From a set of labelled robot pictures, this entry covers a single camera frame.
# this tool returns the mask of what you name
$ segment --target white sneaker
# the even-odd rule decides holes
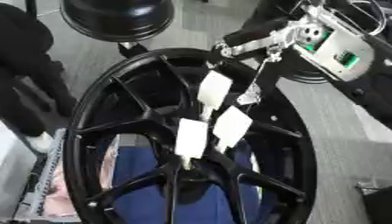
[[[34,150],[45,154],[49,152],[53,142],[53,138],[49,136],[47,132],[44,132],[42,135],[36,137],[28,136],[26,139],[29,141],[31,147]]]

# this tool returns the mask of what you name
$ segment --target wire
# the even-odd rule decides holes
[[[375,10],[376,15],[378,16],[378,24],[379,25],[375,30],[373,30],[369,33],[370,35],[372,35],[372,36],[378,35],[385,29],[385,27],[387,26],[388,19],[387,19],[385,13],[382,11],[382,7],[379,5],[379,3],[377,3],[375,0],[352,0],[351,3],[353,3],[354,6],[355,6],[355,4],[371,4],[373,6],[372,9]],[[363,13],[368,15],[368,13],[366,11],[364,11],[361,7],[355,6],[355,8],[357,8],[359,11],[362,11]]]

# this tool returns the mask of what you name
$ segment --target person's leg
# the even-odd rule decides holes
[[[29,33],[31,47],[46,53],[53,45],[53,35],[41,21],[27,14],[18,7],[7,3],[0,3],[0,15],[7,17],[17,28]]]
[[[31,79],[56,101],[62,116],[70,116],[76,100],[70,95],[60,77],[58,69],[53,68],[51,58],[32,47],[28,40],[29,32],[15,26],[7,17],[0,14],[0,63],[17,74],[30,75]]]
[[[31,109],[22,104],[12,82],[12,76],[0,68],[0,117],[23,135],[41,136],[45,132],[45,125]]]

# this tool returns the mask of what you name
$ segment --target black wheel rim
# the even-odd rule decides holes
[[[157,181],[164,181],[169,186],[169,192],[166,194],[166,222],[174,223],[173,214],[177,202],[181,163],[179,157],[172,152],[175,130],[169,127],[167,118],[173,122],[176,117],[194,119],[198,114],[193,82],[201,81],[202,74],[207,73],[207,62],[218,65],[215,69],[233,79],[234,87],[231,93],[234,95],[245,90],[255,72],[239,62],[217,58],[209,52],[195,49],[166,49],[148,52],[111,67],[85,93],[68,127],[64,150],[66,184],[75,209],[83,221],[94,224],[124,223],[116,215],[111,203],[125,193],[154,185]],[[192,80],[191,76],[186,78],[187,76],[181,72],[181,67],[204,72],[197,73],[198,80]],[[164,105],[177,105],[168,113],[158,113],[155,110],[157,103],[147,102],[144,98],[145,92],[142,91],[141,94],[133,87],[127,86],[138,81],[142,70],[144,74],[150,75],[151,72],[146,71],[155,71],[153,68],[158,70],[158,76],[171,83],[172,86],[168,87],[170,93],[175,93],[165,96],[165,99],[171,98],[171,102],[163,102]],[[109,96],[116,97],[117,101],[113,98],[108,100]],[[129,117],[125,119],[120,115],[117,119],[115,116],[103,114],[105,107],[110,108],[108,105],[111,103],[112,106],[117,103],[124,105],[124,101],[132,108],[140,108],[141,111],[137,115],[131,115],[127,111],[126,116]],[[225,107],[230,103],[231,101],[225,102]],[[276,195],[268,215],[264,215],[257,223],[305,223],[315,200],[317,168],[312,141],[304,123],[278,89],[270,98],[252,108],[249,115],[255,122],[245,136],[246,141],[260,164],[268,162],[259,159],[255,149],[260,148],[262,142],[277,147],[279,150],[274,156],[277,159],[274,162],[280,161],[278,163],[281,167],[276,169],[279,173],[268,175],[268,169],[264,173],[245,169],[230,159],[230,152],[223,155],[211,147],[207,147],[202,159],[192,161],[195,170],[203,173],[209,182],[220,186],[227,194],[227,201],[236,223],[247,223],[238,189],[240,182],[261,186],[266,190],[264,194]],[[102,139],[108,140],[122,133],[148,137],[159,167],[133,178],[126,185],[104,192],[97,172],[97,167],[100,167],[99,155],[102,155],[102,152],[97,149],[102,148],[102,143],[105,144]],[[223,178],[221,172],[215,171],[211,165],[218,165],[225,177]]]

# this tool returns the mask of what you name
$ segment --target blue cloth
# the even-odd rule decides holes
[[[250,168],[250,151],[246,147],[235,155],[235,161]],[[148,147],[121,147],[116,160],[113,186],[155,168],[157,161],[152,149]],[[259,199],[256,188],[241,185],[241,196],[249,223],[255,223],[259,211]],[[157,186],[150,186],[123,195],[114,208],[129,224],[165,223],[165,198]],[[204,196],[190,205],[177,205],[175,222],[181,224],[229,224],[234,223],[231,210],[224,192],[216,185],[211,185]]]

